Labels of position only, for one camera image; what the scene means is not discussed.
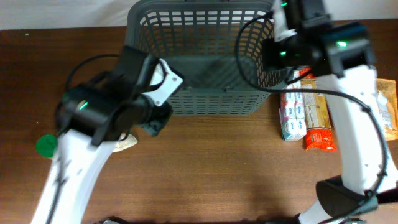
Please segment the beige powder bag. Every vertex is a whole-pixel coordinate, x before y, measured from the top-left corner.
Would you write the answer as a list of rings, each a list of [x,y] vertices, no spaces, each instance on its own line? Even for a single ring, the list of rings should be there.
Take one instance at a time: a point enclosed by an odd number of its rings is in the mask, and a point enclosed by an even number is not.
[[[113,153],[120,152],[130,147],[135,146],[138,140],[135,136],[130,133],[122,133],[119,137],[119,141],[116,143]]]

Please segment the grey plastic basket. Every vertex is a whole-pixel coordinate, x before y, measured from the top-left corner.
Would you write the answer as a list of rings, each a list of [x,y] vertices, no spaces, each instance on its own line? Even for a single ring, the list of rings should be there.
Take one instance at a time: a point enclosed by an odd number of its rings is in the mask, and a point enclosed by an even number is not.
[[[168,102],[180,116],[247,115],[283,88],[285,70],[263,62],[273,2],[138,1],[127,15],[125,43],[167,62],[184,77]]]

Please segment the tissue pocket pack bundle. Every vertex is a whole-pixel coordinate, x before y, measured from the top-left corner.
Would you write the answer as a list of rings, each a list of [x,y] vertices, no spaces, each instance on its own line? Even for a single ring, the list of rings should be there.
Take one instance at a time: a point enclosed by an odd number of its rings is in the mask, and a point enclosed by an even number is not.
[[[307,134],[302,93],[282,93],[279,115],[283,140],[298,141]]]

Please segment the orange snack bag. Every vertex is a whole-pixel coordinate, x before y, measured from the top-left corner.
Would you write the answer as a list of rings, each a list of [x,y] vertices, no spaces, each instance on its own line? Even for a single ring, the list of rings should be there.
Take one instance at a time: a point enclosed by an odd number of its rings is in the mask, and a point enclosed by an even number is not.
[[[378,78],[377,104],[387,141],[397,140],[397,89],[395,80]]]

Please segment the green lid herb jar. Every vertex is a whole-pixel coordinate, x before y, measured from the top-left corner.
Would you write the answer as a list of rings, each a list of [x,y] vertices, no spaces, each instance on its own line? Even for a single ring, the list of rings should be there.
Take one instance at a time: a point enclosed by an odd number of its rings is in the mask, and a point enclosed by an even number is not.
[[[39,155],[51,159],[53,158],[57,146],[57,137],[52,134],[45,134],[37,140],[35,149]]]

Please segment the orange cracker package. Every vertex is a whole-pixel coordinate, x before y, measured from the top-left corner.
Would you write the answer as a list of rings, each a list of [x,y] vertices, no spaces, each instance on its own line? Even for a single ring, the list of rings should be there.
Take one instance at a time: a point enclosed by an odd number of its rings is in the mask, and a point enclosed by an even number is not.
[[[302,93],[307,134],[306,150],[317,148],[335,151],[325,96],[321,93]]]

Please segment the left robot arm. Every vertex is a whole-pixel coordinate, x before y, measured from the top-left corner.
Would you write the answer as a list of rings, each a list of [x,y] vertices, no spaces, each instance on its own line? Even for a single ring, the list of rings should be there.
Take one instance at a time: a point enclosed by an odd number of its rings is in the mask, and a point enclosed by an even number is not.
[[[152,136],[172,115],[168,100],[183,77],[155,55],[125,46],[111,71],[65,84],[57,135],[33,223],[80,223],[96,180],[118,144],[138,126]]]

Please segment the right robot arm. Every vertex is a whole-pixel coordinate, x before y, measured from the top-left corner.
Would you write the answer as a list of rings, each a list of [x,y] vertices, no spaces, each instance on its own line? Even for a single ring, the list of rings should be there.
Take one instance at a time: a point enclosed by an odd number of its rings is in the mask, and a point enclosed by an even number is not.
[[[322,1],[276,1],[266,41],[267,68],[308,66],[325,95],[339,144],[342,173],[319,181],[317,200],[290,223],[347,223],[397,202],[397,168],[381,126],[376,57],[362,24],[335,26]]]

